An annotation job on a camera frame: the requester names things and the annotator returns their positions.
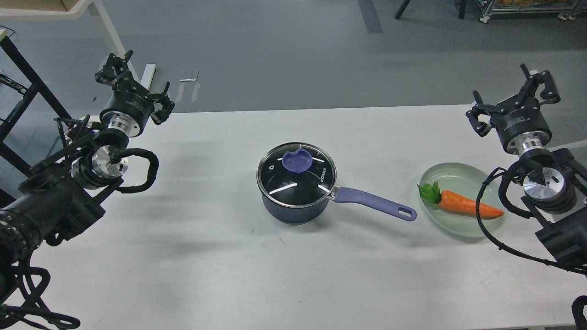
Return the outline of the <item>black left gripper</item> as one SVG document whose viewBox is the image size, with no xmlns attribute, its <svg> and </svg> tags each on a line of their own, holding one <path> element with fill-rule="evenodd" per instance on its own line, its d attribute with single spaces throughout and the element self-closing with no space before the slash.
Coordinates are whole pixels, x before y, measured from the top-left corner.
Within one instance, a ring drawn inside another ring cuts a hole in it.
<svg viewBox="0 0 587 330">
<path fill-rule="evenodd" d="M 107 129 L 117 129 L 127 137 L 138 137 L 144 132 L 149 117 L 155 125 L 166 122 L 171 115 L 175 103 L 170 100 L 168 90 L 170 82 L 164 84 L 160 93 L 147 93 L 145 98 L 135 94 L 138 82 L 130 70 L 132 50 L 122 57 L 109 54 L 95 73 L 95 81 L 111 88 L 113 94 L 100 113 L 100 122 Z"/>
</svg>

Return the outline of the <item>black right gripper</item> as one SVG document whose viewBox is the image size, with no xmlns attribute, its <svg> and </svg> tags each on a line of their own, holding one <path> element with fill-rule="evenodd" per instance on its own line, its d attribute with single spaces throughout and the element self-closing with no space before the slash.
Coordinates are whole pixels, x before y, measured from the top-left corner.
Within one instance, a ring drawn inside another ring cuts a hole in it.
<svg viewBox="0 0 587 330">
<path fill-rule="evenodd" d="M 480 137 L 485 137 L 495 128 L 502 148 L 509 154 L 522 154 L 523 141 L 539 141 L 545 146 L 551 141 L 552 132 L 545 121 L 541 107 L 560 102 L 560 93 L 550 71 L 530 71 L 522 63 L 520 65 L 526 81 L 514 97 L 514 109 L 505 109 L 485 104 L 477 90 L 472 92 L 475 102 L 466 117 L 472 129 Z M 489 121 L 480 121 L 486 116 Z"/>
</svg>

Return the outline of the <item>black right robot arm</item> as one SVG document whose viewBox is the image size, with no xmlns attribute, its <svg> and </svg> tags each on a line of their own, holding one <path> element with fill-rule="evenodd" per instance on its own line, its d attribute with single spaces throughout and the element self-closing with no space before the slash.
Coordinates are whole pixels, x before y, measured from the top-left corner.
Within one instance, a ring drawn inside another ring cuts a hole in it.
<svg viewBox="0 0 587 330">
<path fill-rule="evenodd" d="M 567 272 L 586 275 L 586 208 L 574 211 L 578 193 L 586 194 L 586 168 L 567 148 L 553 152 L 546 145 L 552 132 L 540 108 L 558 103 L 559 91 L 549 71 L 530 71 L 522 64 L 526 81 L 517 94 L 491 105 L 477 91 L 466 117 L 480 137 L 492 129 L 506 153 L 518 156 L 507 169 L 496 168 L 474 201 L 475 216 L 484 236 L 499 250 Z M 486 229 L 480 215 L 480 202 L 487 186 L 500 178 L 501 204 L 514 215 L 536 219 L 541 225 L 535 235 L 552 256 L 541 259 L 520 252 L 501 242 Z"/>
</svg>

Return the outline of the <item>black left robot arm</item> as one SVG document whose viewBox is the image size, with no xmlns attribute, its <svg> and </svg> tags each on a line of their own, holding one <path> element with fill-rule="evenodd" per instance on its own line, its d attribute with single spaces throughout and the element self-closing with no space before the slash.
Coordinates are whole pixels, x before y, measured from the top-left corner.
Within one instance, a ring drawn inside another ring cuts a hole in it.
<svg viewBox="0 0 587 330">
<path fill-rule="evenodd" d="M 41 317 L 59 330 L 79 328 L 80 321 L 52 312 L 42 300 L 50 282 L 44 268 L 32 267 L 32 253 L 42 244 L 58 246 L 86 231 L 105 215 L 101 203 L 113 192 L 144 192 L 155 183 L 159 159 L 129 140 L 144 132 L 149 119 L 167 121 L 172 102 L 163 91 L 153 93 L 134 79 L 132 50 L 109 54 L 96 73 L 98 83 L 112 88 L 98 121 L 57 118 L 64 148 L 31 168 L 20 186 L 21 197 L 1 209 L 1 328 L 17 322 L 44 330 L 27 319 Z"/>
</svg>

